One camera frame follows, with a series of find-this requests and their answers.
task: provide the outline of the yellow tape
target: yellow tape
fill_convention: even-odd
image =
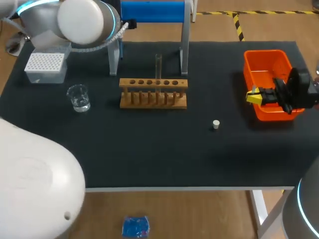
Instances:
[[[234,23],[235,23],[235,27],[237,30],[237,35],[238,35],[239,41],[245,41],[243,31],[242,31],[241,26],[239,24],[238,14],[233,13],[233,19],[234,19]]]
[[[319,11],[202,11],[196,15],[221,15],[221,14],[319,14]]]

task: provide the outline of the black table surface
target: black table surface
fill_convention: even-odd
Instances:
[[[125,43],[118,75],[109,76],[107,50],[72,53],[65,83],[35,85],[24,67],[27,44],[0,99],[7,121],[47,137],[80,162],[94,187],[295,186],[319,150],[319,112],[293,122],[261,123],[245,102],[246,50],[282,49],[305,68],[294,42],[190,43],[187,110],[123,110],[119,78],[181,78],[178,43]],[[74,112],[68,87],[85,84],[91,109]],[[211,130],[213,120],[220,129]]]

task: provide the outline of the wooden floor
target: wooden floor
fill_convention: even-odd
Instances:
[[[312,10],[311,0],[198,0],[198,11]],[[319,59],[318,15],[240,15],[246,41],[296,41],[312,76]],[[4,43],[15,32],[3,24],[0,36],[0,92],[15,58]],[[125,41],[179,41],[179,24],[139,24]],[[198,15],[191,25],[192,41],[238,41],[233,19],[226,15]],[[264,192],[270,211],[280,191]],[[74,225],[72,239],[121,238],[124,216],[147,215],[150,238],[253,239],[256,230],[244,191],[90,193]],[[273,239],[283,239],[278,232]]]

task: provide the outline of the orange plastic container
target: orange plastic container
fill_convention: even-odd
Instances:
[[[274,89],[273,78],[280,78],[287,82],[292,66],[282,50],[246,51],[244,58],[244,76],[249,91],[252,90],[253,85]],[[264,106],[253,104],[253,106],[257,118],[261,121],[293,120],[305,110],[293,110],[289,115],[277,103]]]

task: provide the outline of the small white bottle cap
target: small white bottle cap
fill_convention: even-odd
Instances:
[[[218,120],[213,121],[213,127],[214,129],[218,129],[220,122]]]

